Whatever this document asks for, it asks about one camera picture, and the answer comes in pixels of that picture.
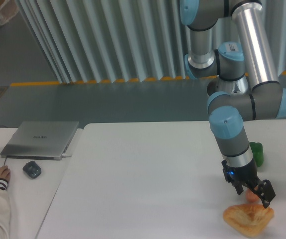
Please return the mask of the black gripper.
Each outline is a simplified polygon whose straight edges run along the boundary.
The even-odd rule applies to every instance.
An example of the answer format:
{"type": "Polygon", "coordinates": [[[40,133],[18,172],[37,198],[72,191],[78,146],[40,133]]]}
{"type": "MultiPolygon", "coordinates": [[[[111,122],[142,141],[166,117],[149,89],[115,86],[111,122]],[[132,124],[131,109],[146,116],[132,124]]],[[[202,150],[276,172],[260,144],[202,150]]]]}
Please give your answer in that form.
{"type": "Polygon", "coordinates": [[[269,180],[261,181],[257,176],[254,158],[245,166],[231,167],[227,165],[226,160],[222,161],[222,166],[226,182],[232,184],[238,195],[244,192],[243,186],[245,186],[261,199],[264,208],[270,205],[276,196],[275,191],[269,180]]]}

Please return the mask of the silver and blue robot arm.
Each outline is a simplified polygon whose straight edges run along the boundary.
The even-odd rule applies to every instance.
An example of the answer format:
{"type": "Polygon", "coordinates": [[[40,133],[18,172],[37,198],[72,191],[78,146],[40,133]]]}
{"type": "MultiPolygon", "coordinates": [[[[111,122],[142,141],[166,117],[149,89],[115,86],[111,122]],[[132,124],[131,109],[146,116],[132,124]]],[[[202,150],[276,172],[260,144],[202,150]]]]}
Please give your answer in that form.
{"type": "Polygon", "coordinates": [[[257,175],[243,123],[286,117],[286,88],[279,83],[262,11],[258,0],[180,1],[181,22],[189,28],[191,41],[184,60],[186,73],[191,79],[218,77],[207,92],[207,113],[223,156],[225,180],[238,194],[248,188],[267,208],[276,194],[271,182],[257,175]],[[240,41],[214,49],[212,29],[225,17],[236,24],[240,41]]]}

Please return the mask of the person's hand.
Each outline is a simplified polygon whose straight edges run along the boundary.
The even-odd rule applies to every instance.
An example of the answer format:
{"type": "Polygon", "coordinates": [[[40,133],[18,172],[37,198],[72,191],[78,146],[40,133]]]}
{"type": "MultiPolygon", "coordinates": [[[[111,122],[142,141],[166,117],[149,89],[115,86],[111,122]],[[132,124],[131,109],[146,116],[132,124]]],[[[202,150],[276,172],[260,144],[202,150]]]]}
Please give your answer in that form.
{"type": "Polygon", "coordinates": [[[8,166],[0,167],[0,180],[4,180],[8,183],[10,181],[10,178],[11,170],[8,168],[8,166]]]}

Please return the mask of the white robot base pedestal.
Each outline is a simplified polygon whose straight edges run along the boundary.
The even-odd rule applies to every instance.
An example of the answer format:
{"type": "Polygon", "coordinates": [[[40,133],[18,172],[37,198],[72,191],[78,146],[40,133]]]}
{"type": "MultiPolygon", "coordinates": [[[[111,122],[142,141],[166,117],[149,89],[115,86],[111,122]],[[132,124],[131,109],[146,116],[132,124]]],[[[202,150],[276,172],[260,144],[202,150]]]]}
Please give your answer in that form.
{"type": "Polygon", "coordinates": [[[211,80],[207,85],[207,96],[210,97],[213,93],[219,91],[219,79],[211,80]]]}

